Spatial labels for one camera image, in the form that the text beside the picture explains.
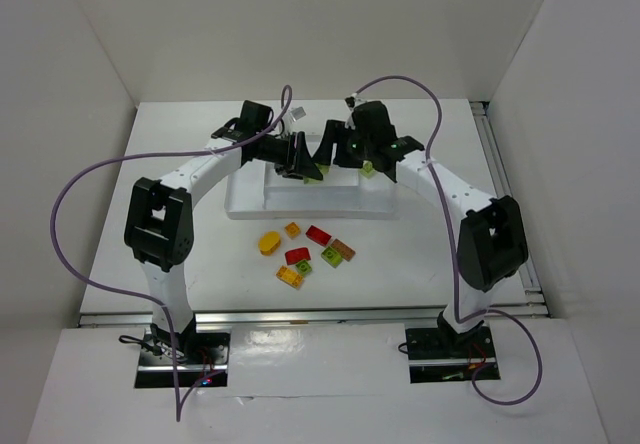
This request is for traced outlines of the light green lego block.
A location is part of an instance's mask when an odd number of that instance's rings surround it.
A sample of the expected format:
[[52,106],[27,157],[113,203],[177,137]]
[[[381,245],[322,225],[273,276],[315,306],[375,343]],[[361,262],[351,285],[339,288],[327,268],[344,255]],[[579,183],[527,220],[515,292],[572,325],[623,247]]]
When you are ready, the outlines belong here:
[[360,169],[360,173],[365,178],[370,179],[376,174],[376,170],[371,162],[364,161],[363,166]]

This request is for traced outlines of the light green tall lego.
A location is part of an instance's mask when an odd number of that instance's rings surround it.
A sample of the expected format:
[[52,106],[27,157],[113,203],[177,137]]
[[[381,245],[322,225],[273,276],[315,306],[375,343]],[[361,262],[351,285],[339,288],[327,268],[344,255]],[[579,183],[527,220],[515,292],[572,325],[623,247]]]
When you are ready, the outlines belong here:
[[318,164],[316,168],[318,170],[317,174],[314,174],[312,177],[303,178],[303,182],[305,185],[315,185],[323,182],[330,170],[329,166],[321,165],[321,164]]

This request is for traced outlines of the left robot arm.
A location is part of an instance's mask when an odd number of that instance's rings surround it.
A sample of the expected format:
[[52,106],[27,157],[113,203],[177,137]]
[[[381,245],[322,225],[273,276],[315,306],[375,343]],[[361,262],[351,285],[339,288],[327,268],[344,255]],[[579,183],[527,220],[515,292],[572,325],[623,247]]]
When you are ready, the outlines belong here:
[[153,311],[151,333],[156,344],[171,344],[193,353],[198,345],[196,318],[188,302],[184,262],[194,246],[193,210],[227,176],[254,160],[272,163],[286,178],[321,177],[312,162],[303,132],[293,123],[305,116],[301,107],[286,110],[277,124],[273,110],[246,101],[240,115],[214,131],[204,153],[176,170],[152,180],[138,179],[131,193],[124,232],[125,245],[141,263],[150,296],[162,302]]

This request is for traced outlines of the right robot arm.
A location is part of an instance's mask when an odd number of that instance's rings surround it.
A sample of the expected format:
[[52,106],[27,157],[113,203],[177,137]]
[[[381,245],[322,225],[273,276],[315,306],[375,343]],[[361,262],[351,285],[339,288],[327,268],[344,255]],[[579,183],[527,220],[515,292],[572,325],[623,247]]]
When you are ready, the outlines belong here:
[[326,126],[348,161],[367,161],[429,203],[441,207],[449,242],[453,294],[440,313],[440,333],[457,346],[482,326],[500,282],[529,258],[521,209],[511,196],[495,197],[447,169],[431,154],[434,142],[398,136],[387,107],[357,96],[345,100],[350,115]]

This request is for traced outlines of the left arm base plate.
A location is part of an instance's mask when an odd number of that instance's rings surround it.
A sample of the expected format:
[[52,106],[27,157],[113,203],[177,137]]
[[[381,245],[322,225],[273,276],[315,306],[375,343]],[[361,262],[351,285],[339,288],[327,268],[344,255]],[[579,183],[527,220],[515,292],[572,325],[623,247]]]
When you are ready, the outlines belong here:
[[[180,388],[190,388],[196,382],[202,388],[226,387],[231,333],[208,332],[197,336],[194,350],[176,353]],[[120,335],[118,342],[137,346],[139,358],[134,387],[136,389],[172,388],[173,354],[168,345],[155,342],[146,331],[142,337]]]

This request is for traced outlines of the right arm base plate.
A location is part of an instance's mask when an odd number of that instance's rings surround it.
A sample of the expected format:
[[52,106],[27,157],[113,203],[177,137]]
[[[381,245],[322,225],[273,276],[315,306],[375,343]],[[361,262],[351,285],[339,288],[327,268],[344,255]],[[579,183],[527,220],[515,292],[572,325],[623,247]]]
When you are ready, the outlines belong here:
[[397,350],[408,359],[412,384],[451,383],[476,379],[500,380],[500,371],[488,326],[467,342],[449,347],[437,328],[409,328]]

